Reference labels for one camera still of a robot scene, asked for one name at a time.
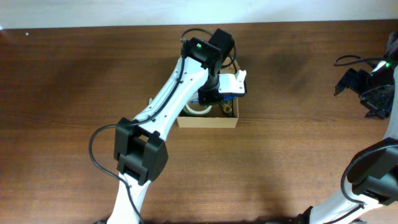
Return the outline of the green tape roll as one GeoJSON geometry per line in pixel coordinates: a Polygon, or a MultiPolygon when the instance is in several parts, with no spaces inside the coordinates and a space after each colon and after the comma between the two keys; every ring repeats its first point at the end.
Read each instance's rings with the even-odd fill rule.
{"type": "Polygon", "coordinates": [[[190,112],[186,109],[186,105],[184,106],[183,110],[184,110],[184,112],[185,112],[186,114],[190,114],[190,112]]]}

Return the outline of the white masking tape roll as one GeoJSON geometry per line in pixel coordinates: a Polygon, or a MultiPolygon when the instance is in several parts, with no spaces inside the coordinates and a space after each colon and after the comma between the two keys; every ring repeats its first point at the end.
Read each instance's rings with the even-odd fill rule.
{"type": "Polygon", "coordinates": [[[205,116],[211,111],[212,106],[187,103],[186,109],[190,112],[190,116],[205,116]]]}

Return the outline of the blue gel pen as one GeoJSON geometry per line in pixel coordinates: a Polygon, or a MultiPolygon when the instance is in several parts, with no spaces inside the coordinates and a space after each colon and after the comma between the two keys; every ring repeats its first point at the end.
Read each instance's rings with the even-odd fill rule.
{"type": "MultiPolygon", "coordinates": [[[[219,103],[221,103],[222,101],[228,101],[228,100],[234,100],[234,99],[235,99],[235,96],[224,96],[224,97],[222,97],[222,98],[220,98],[220,99],[217,99],[217,100],[215,100],[215,101],[207,102],[206,105],[219,104],[219,103]]],[[[198,97],[196,97],[196,98],[190,98],[188,102],[191,103],[191,104],[199,104],[199,103],[200,103],[198,97]]]]}

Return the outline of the cardboard box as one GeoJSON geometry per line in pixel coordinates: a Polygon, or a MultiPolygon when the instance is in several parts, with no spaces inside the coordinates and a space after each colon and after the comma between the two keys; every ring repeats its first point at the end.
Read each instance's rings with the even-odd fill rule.
{"type": "MultiPolygon", "coordinates": [[[[235,74],[232,68],[222,69],[220,74],[231,73],[235,74]]],[[[201,87],[208,88],[205,83],[211,78],[210,72],[201,67],[201,64],[191,58],[187,58],[185,62],[185,71],[182,76],[184,96],[187,96],[186,104],[189,103],[190,98],[198,97],[198,89],[201,87]]],[[[223,113],[221,103],[214,105],[201,105],[212,106],[211,111],[205,116],[190,116],[188,114],[179,115],[177,117],[177,124],[180,128],[235,128],[239,118],[238,98],[235,96],[233,102],[233,117],[227,117],[223,113]]]]}

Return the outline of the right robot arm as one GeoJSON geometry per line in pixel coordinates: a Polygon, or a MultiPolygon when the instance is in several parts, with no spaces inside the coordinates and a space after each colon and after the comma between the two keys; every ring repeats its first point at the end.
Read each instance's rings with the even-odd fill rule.
{"type": "Polygon", "coordinates": [[[356,57],[372,72],[349,69],[335,86],[335,94],[350,89],[368,109],[366,117],[388,119],[382,141],[359,151],[340,180],[340,189],[323,203],[308,207],[291,222],[361,223],[360,216],[397,201],[397,32],[389,34],[381,58],[356,57]]]}

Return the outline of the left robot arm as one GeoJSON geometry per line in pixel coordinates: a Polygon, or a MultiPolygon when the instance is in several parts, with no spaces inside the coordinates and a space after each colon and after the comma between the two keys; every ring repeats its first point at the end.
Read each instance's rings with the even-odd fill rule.
{"type": "Polygon", "coordinates": [[[209,40],[182,37],[181,56],[170,78],[155,98],[134,119],[121,118],[114,125],[98,128],[88,143],[93,155],[93,141],[102,131],[113,128],[114,159],[118,174],[94,165],[119,182],[113,212],[103,223],[143,223],[140,213],[149,184],[163,171],[169,155],[165,142],[180,112],[196,95],[202,106],[212,106],[247,93],[246,72],[221,73],[236,60],[232,35],[217,29],[209,40]]]}

